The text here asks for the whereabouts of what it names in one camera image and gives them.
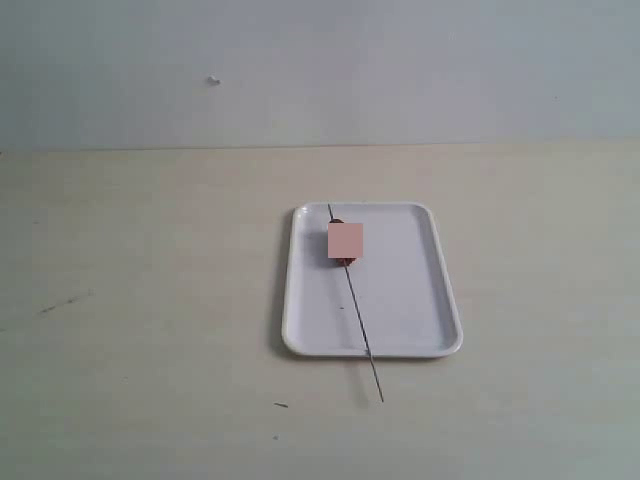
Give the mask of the thin metal skewer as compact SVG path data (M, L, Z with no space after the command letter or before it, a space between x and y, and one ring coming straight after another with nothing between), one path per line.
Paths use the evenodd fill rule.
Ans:
M368 358L370 366L371 366L371 370L372 370L373 378L374 378L374 381L375 381L375 384L376 384L376 388L377 388L377 391L378 391L378 395L379 395L379 398L380 398L380 402L382 404L384 404L385 403L385 397L384 397L383 389L382 389L382 386L381 386L381 383L380 383L380 377L378 375L378 371L377 371L377 368L376 368L376 365L375 365L374 357L373 357L373 354L372 354L372 351L371 351L368 335L367 335L366 328L365 328L364 321L363 321L362 314L361 314L361 309L359 307L358 299L357 299L356 292L355 292L355 289L354 289L354 286L353 286L353 282L352 282L349 266L348 267L342 267L342 268L343 268L343 270L345 272L347 283L348 283L348 286L349 286L349 291L351 293L351 298L352 298L352 301L353 301L353 304L354 304L354 308L356 310L356 315L357 315L357 319L358 319L358 323L359 323L361 336L362 336L362 339L363 339L363 342L364 342L364 345L365 345L365 352L366 352L367 358Z

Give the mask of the white rectangular plastic tray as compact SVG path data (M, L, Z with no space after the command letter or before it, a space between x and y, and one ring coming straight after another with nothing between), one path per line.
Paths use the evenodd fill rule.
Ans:
M307 203L289 241L282 340L308 357L366 357L342 267L328 256L331 218L360 223L364 254L349 266L375 358L440 358L463 331L432 213L411 202Z

